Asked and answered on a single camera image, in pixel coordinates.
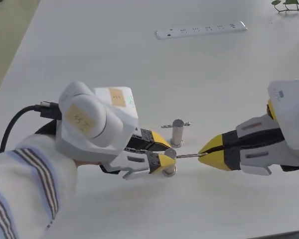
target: striped sleeve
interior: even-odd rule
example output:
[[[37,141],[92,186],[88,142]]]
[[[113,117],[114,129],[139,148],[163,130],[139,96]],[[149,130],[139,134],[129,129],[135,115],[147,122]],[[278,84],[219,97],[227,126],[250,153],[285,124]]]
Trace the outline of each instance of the striped sleeve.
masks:
[[[72,159],[46,135],[0,154],[0,239],[39,239],[75,194]]]

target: beige sticker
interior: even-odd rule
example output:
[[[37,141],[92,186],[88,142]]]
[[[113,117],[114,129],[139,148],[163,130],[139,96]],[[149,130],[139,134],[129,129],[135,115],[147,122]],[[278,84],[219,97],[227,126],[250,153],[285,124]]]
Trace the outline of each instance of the beige sticker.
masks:
[[[109,88],[112,105],[119,107],[126,107],[125,99],[123,92],[120,89]]]
[[[65,118],[84,135],[88,135],[95,126],[95,121],[76,104],[70,106]]]

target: power strip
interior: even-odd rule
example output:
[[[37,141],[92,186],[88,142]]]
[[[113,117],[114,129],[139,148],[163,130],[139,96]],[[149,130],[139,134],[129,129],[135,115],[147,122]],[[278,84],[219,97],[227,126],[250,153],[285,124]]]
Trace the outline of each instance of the power strip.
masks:
[[[169,39],[169,38],[178,38],[186,36],[203,36],[219,33],[229,33],[229,32],[240,32],[246,31],[247,28],[243,22],[238,22],[236,24],[223,24],[215,26],[192,26],[184,28],[170,28],[165,31],[156,31],[156,36],[159,40]]]

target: green leaf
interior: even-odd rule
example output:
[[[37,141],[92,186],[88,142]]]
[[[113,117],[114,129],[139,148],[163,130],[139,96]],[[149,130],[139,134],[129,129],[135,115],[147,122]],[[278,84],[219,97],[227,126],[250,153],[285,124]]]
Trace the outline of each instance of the green leaf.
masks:
[[[276,6],[279,3],[281,3],[281,0],[274,0],[271,4],[274,5],[274,6]]]
[[[299,4],[298,0],[286,0],[286,2],[284,2],[285,5],[290,5],[290,4]]]

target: cylindrical metal post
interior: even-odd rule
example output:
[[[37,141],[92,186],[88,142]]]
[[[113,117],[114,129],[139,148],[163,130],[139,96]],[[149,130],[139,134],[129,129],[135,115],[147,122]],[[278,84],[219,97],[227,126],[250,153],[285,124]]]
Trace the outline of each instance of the cylindrical metal post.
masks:
[[[173,130],[170,143],[174,148],[179,148],[183,144],[184,121],[176,119],[173,121]]]
[[[167,149],[164,154],[173,159],[176,159],[176,155],[177,155],[176,151],[172,148]],[[176,168],[176,165],[174,165],[172,167],[169,167],[169,168],[163,170],[163,175],[165,177],[172,177],[176,174],[176,172],[177,172],[177,168]]]

